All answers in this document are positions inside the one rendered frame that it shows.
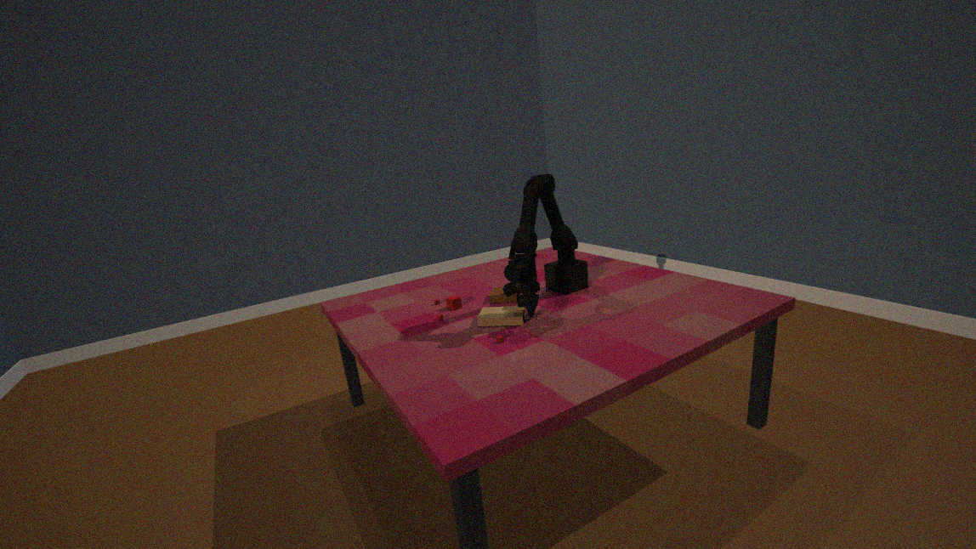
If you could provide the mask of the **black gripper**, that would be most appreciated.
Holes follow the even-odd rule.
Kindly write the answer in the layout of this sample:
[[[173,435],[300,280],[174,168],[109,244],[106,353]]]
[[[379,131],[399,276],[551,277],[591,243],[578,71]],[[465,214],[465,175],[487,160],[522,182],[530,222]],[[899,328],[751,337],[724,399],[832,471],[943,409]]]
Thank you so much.
[[[540,283],[536,278],[538,278],[537,273],[526,275],[520,279],[524,295],[517,298],[517,307],[526,307],[530,318],[533,318],[536,306],[538,306],[539,295],[535,295],[535,293],[540,291]]]

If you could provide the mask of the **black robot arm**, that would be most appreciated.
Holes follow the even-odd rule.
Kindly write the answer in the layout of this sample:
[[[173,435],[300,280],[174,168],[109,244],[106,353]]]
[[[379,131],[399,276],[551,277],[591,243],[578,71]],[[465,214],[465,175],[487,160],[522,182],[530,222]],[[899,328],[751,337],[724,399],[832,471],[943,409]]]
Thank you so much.
[[[505,268],[506,279],[512,281],[503,287],[503,291],[505,291],[504,293],[507,297],[515,295],[517,292],[519,295],[523,295],[520,279],[526,275],[536,273],[535,257],[538,254],[535,252],[538,247],[538,235],[535,232],[535,222],[536,211],[538,211],[538,199],[542,201],[543,209],[545,209],[550,227],[553,230],[552,234],[550,234],[550,242],[552,242],[553,249],[558,250],[559,262],[556,265],[569,267],[579,263],[576,262],[575,254],[575,249],[578,249],[576,237],[573,235],[571,228],[565,225],[565,221],[562,219],[558,202],[556,202],[553,194],[554,187],[554,179],[550,174],[532,176],[524,187],[520,224],[514,232],[512,247],[510,247],[508,257],[508,259],[512,260],[509,260],[508,266]]]

